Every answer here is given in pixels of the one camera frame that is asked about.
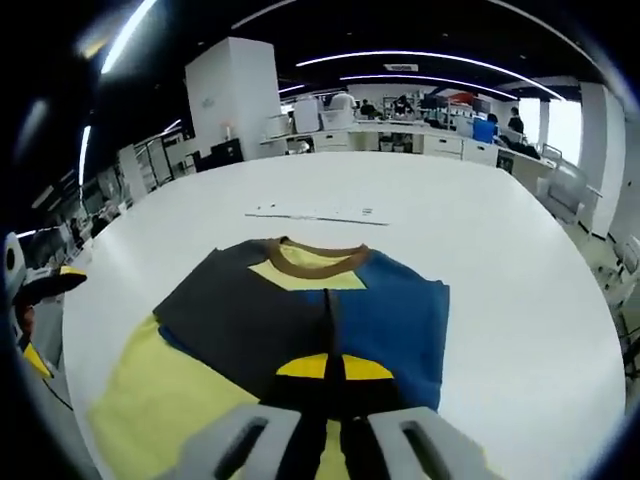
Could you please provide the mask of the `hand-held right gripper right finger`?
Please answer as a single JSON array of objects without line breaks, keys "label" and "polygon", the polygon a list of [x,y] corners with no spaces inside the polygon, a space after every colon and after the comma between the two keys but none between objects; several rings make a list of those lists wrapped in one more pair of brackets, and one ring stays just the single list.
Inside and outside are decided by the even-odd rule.
[{"label": "hand-held right gripper right finger", "polygon": [[438,414],[449,291],[327,296],[330,416],[352,479],[490,479],[481,447]]}]

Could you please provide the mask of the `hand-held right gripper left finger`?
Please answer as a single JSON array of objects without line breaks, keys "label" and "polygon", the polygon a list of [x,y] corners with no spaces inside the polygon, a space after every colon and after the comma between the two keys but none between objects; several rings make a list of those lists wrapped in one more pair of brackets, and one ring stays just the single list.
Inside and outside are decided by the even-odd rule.
[{"label": "hand-held right gripper left finger", "polygon": [[172,479],[311,479],[330,418],[329,291],[169,307],[169,343],[257,402],[227,408],[183,443]]}]

